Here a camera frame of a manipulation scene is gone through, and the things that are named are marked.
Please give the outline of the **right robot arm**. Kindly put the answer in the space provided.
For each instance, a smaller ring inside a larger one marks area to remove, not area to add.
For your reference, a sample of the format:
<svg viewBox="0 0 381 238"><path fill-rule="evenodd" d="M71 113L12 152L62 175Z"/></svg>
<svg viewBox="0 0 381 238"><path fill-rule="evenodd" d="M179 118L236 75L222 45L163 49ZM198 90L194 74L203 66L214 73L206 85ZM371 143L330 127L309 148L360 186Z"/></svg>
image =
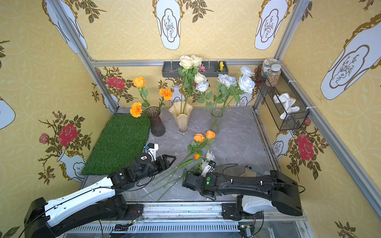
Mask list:
<svg viewBox="0 0 381 238"><path fill-rule="evenodd" d="M203 177L188 172L182 186L212 200L228 194L264 198L271 201L280 213L303 215L298 183L277 170L259 177L237 177L215 172Z"/></svg>

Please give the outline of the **orange carnation flower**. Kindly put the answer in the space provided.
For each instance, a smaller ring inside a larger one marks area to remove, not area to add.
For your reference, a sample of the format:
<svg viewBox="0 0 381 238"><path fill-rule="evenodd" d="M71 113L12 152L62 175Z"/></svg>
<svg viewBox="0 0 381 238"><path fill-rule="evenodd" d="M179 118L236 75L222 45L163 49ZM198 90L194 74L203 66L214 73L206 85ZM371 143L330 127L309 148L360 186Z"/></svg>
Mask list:
<svg viewBox="0 0 381 238"><path fill-rule="evenodd" d="M144 102L143 104L139 103L139 102L133 103L133 105L132 105L132 107L130 109L130 114L134 118L139 118L142 115L148 116L148 112L146 112L144 110L144 108L148 108L148 106L149 106L149 104L147 102Z"/></svg>

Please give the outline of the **white rose pile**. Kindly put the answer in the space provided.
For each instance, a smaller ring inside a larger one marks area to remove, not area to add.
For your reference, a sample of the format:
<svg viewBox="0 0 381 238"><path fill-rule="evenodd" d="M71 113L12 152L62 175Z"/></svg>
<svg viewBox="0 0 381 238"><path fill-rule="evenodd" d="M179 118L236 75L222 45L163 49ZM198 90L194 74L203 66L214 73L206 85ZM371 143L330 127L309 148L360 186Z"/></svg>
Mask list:
<svg viewBox="0 0 381 238"><path fill-rule="evenodd" d="M203 81L197 84L196 91L199 95L199 103L205 104L205 107L211 111L217 110L218 93L209 90L208 82Z"/></svg>

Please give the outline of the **cream rose flower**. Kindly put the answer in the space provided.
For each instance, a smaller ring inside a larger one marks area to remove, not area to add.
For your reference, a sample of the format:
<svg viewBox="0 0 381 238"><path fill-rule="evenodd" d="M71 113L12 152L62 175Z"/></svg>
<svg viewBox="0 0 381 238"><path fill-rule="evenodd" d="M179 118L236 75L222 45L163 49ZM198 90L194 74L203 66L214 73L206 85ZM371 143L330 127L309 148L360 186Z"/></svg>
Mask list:
<svg viewBox="0 0 381 238"><path fill-rule="evenodd" d="M181 56L180 66L182 68L179 68L179 74L182 76L182 79L184 78L187 72L191 71L191 69L193 70L199 69L198 66L200 66L201 63L202 63L202 58L197 57L195 55L192 55L191 57L187 55Z"/></svg>

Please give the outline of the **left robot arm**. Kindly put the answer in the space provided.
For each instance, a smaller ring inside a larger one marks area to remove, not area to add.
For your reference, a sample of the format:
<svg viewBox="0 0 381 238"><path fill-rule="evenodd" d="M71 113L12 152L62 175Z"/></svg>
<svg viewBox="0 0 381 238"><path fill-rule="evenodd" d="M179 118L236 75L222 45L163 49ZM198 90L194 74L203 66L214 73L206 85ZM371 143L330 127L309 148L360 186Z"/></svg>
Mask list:
<svg viewBox="0 0 381 238"><path fill-rule="evenodd" d="M38 198L28 209L23 233L27 238L56 238L93 221L124 219L132 212L122 192L135 191L137 182L169 169L176 159L166 154L153 159L151 154L141 153L130 166L72 194L49 201Z"/></svg>

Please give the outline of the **cream rose single stem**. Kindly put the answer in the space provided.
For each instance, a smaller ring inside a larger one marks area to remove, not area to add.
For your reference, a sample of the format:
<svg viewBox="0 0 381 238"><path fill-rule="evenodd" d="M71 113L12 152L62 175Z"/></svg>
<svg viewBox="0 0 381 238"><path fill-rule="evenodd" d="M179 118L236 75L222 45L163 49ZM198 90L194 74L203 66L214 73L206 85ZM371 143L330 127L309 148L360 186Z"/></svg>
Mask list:
<svg viewBox="0 0 381 238"><path fill-rule="evenodd" d="M199 84L200 82L206 81L206 77L201 74L201 73L192 73L192 72L187 72L183 78L183 85L182 89L185 93L185 99L184 102L187 103L189 98L192 97L193 95L198 95L196 91L196 85Z"/></svg>

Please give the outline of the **orange rose flower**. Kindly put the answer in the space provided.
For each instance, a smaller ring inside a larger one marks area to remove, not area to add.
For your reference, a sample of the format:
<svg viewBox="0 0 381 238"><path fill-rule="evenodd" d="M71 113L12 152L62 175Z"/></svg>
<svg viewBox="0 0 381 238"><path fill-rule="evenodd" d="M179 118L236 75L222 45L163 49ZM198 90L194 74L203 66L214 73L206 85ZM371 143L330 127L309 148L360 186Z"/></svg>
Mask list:
<svg viewBox="0 0 381 238"><path fill-rule="evenodd" d="M148 90L146 89L146 81L143 77L137 77L133 79L134 86L138 89L140 97L144 101L142 104L143 107L149 108L151 105L147 99L148 97Z"/></svg>

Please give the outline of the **orange marigold flower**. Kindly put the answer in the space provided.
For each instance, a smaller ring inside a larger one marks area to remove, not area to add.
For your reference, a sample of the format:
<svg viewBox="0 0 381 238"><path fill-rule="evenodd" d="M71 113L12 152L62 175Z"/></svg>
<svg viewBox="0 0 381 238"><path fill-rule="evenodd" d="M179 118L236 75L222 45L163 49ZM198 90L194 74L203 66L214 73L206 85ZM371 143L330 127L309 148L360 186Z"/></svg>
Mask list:
<svg viewBox="0 0 381 238"><path fill-rule="evenodd" d="M165 105L164 101L171 100L173 93L171 90L163 88L163 89L160 89L159 95L161 96L161 98L159 99L159 106L158 106L158 109L160 110L161 107Z"/></svg>

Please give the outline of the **white rose flower large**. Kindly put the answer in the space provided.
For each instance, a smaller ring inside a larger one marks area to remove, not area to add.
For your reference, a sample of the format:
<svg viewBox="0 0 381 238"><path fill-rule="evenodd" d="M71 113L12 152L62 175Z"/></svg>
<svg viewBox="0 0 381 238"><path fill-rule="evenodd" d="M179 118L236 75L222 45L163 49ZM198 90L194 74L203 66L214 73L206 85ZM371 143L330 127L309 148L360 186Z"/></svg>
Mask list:
<svg viewBox="0 0 381 238"><path fill-rule="evenodd" d="M237 79L235 77L229 76L227 80L228 80L228 82L230 84L230 87L229 87L229 97L232 96L234 98L236 93L237 93L237 86L238 86ZM229 102L227 100L226 106L223 109L223 113L224 113L224 110L226 109L226 107L230 104L230 102L231 102L231 100Z"/></svg>

